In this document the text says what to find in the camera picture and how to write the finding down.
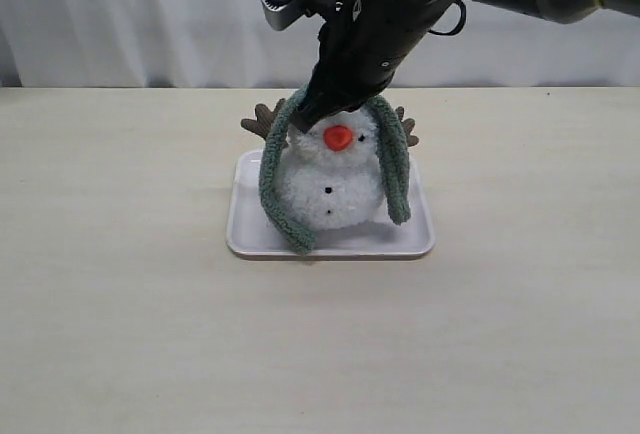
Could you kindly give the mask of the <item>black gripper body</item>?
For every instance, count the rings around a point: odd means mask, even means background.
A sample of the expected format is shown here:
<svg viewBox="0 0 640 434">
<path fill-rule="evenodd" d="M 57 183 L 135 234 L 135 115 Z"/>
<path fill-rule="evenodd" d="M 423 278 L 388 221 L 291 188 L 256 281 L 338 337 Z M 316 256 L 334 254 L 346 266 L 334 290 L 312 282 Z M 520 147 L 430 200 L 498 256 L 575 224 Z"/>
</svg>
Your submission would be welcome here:
<svg viewBox="0 0 640 434">
<path fill-rule="evenodd" d="M 395 70 L 455 0 L 352 0 L 323 28 L 307 112 L 354 110 Z"/>
</svg>

